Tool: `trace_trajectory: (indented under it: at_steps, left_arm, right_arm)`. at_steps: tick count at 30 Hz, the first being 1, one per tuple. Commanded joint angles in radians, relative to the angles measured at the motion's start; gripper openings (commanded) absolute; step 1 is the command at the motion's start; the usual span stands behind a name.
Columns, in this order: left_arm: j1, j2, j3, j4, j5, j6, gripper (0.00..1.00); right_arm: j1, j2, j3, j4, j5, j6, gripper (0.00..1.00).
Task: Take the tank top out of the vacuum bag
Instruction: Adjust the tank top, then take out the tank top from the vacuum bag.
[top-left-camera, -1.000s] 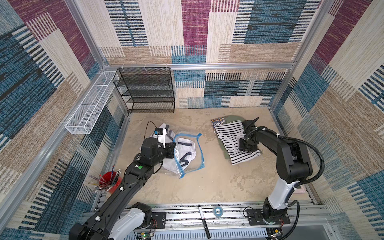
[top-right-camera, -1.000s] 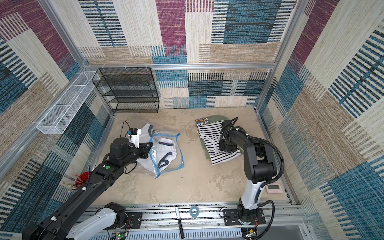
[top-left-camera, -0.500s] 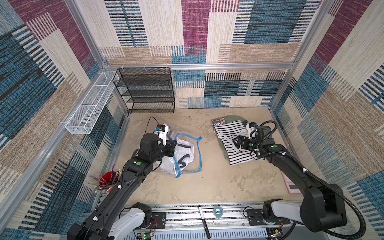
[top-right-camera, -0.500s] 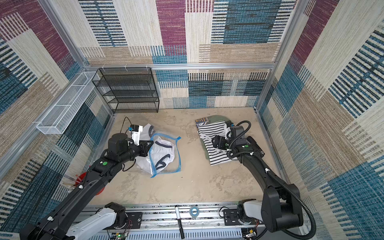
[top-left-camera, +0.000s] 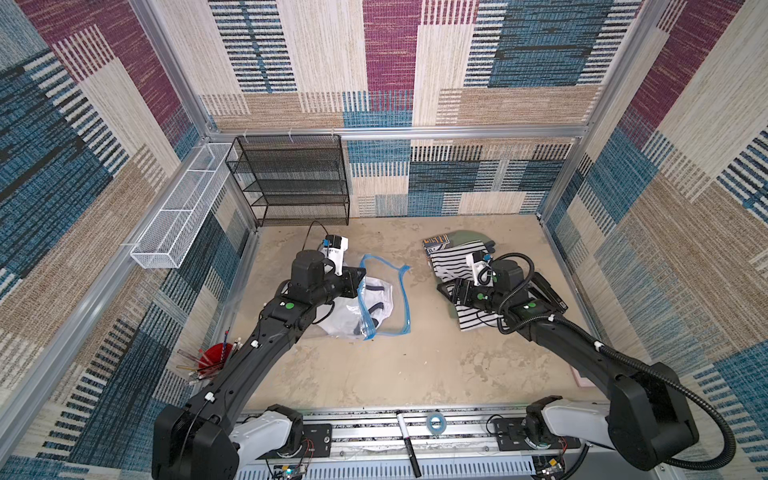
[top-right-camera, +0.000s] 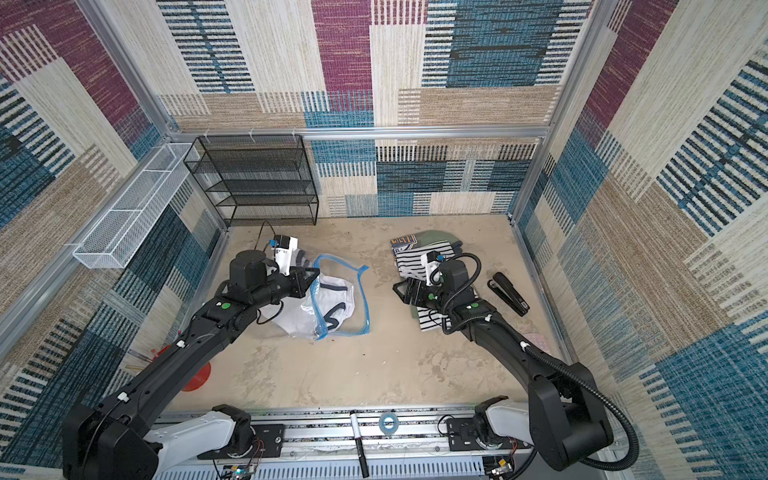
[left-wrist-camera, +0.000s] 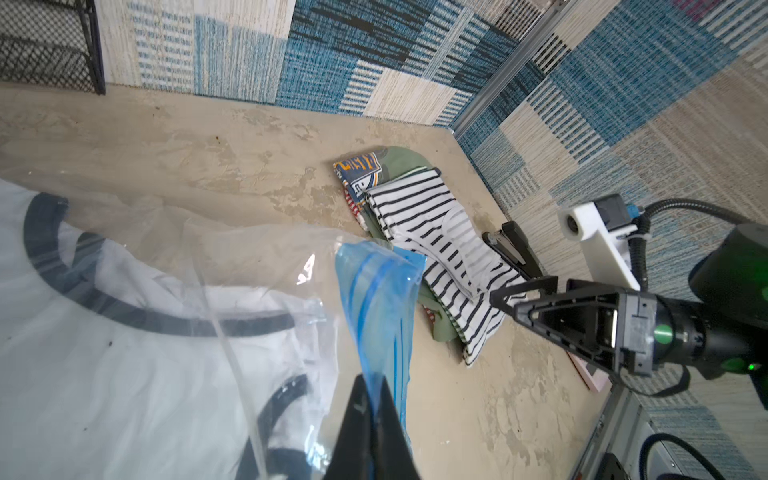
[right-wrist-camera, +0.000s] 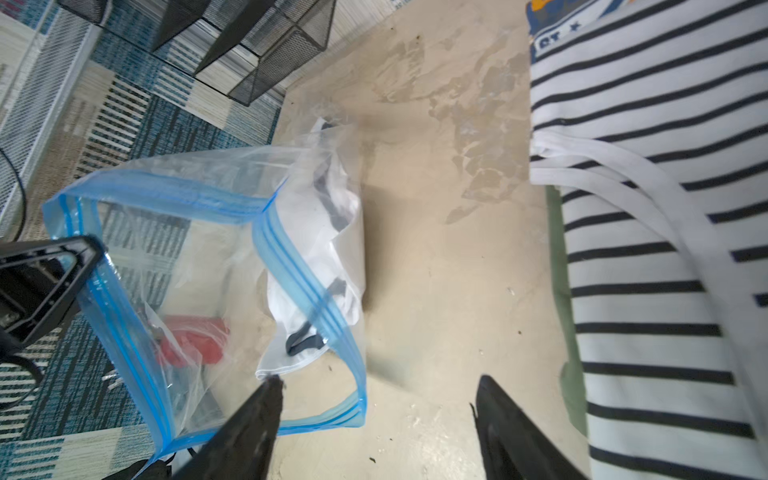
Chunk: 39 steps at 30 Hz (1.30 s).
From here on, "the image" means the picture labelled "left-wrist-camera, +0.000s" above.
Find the white tank top navy trim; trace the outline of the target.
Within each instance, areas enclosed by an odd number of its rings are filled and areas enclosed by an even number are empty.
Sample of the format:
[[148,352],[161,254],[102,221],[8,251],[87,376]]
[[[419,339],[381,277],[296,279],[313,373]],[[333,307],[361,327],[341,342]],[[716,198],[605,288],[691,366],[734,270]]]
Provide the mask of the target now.
[[187,289],[1,185],[5,479],[307,479],[336,382],[320,301]]

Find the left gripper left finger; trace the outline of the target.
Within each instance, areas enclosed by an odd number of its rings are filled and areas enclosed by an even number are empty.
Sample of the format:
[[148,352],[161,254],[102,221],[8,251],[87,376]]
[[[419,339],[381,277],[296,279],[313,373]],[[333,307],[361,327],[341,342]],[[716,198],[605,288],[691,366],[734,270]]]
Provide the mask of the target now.
[[371,472],[371,408],[362,374],[355,378],[324,480],[364,480]]

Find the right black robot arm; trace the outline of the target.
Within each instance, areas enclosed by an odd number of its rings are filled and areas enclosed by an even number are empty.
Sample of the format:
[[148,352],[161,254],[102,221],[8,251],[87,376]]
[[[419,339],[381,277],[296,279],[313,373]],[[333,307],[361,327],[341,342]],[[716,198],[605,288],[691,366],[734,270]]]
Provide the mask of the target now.
[[[670,210],[703,213],[731,227],[689,273],[692,300],[649,289],[652,220]],[[541,276],[493,290],[493,307],[614,381],[674,364],[683,372],[665,396],[687,390],[697,370],[708,380],[745,375],[766,399],[765,225],[704,201],[673,198],[641,208],[617,194],[563,210],[558,218],[564,235],[580,244],[591,279],[561,283]]]

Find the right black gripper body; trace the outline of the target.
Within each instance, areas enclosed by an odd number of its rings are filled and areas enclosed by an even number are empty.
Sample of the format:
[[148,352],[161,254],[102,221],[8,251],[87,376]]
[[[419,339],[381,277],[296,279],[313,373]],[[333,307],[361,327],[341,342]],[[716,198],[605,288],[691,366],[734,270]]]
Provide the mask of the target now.
[[694,365],[706,346],[703,305],[638,291],[617,294],[610,370],[649,377],[656,366]]

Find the green garment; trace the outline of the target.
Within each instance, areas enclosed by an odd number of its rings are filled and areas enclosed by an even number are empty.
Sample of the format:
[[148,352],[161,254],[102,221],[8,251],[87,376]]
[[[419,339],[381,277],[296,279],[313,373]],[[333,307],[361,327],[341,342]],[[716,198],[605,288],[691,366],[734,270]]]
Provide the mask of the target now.
[[[335,162],[333,172],[346,187],[365,218],[368,233],[375,239],[388,242],[374,218],[372,208],[364,198],[370,188],[395,180],[415,169],[431,168],[431,163],[419,153],[404,147],[384,146]],[[423,280],[418,303],[423,307],[430,323],[432,337],[437,342],[450,342],[458,337],[449,312]]]

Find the red white striped tank top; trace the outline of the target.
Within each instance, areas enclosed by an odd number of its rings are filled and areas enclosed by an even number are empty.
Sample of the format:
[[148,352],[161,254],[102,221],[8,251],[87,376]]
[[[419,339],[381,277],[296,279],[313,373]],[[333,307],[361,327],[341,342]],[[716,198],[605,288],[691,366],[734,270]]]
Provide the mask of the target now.
[[354,219],[357,221],[357,223],[360,225],[363,231],[368,232],[369,229],[367,227],[366,221],[364,216],[362,215],[360,208],[358,207],[357,203],[353,200],[352,196],[350,195],[348,189],[346,187],[342,187],[342,193],[344,195],[345,202],[354,217]]

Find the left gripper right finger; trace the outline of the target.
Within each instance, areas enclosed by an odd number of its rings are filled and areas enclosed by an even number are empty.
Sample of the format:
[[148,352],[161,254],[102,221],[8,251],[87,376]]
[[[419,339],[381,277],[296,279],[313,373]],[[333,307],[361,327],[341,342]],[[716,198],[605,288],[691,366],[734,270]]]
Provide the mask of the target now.
[[420,479],[387,383],[373,420],[373,471],[376,480]]

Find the black white striped garment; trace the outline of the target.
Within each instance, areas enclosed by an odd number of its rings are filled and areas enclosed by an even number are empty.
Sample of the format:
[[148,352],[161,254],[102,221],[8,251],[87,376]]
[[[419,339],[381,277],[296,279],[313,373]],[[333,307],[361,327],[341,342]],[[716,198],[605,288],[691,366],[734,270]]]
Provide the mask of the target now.
[[492,250],[436,169],[424,169],[365,193],[394,246],[426,257],[423,279],[453,319],[471,366],[506,315],[490,303],[496,289],[520,284],[523,273]]

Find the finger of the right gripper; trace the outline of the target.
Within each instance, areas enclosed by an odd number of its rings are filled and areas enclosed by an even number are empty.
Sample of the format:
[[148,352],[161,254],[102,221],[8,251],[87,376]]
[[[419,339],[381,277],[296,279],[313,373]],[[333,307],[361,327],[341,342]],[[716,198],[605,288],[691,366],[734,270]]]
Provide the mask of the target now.
[[621,290],[591,281],[544,276],[489,293],[492,307],[577,358],[609,374],[620,372]]

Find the clear vacuum bag blue zipper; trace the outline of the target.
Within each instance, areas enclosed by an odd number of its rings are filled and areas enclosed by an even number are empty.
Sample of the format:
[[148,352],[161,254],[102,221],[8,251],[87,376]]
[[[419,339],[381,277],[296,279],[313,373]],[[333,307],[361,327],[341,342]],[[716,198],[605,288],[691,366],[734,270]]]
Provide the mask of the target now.
[[414,479],[423,256],[1,184],[5,479]]

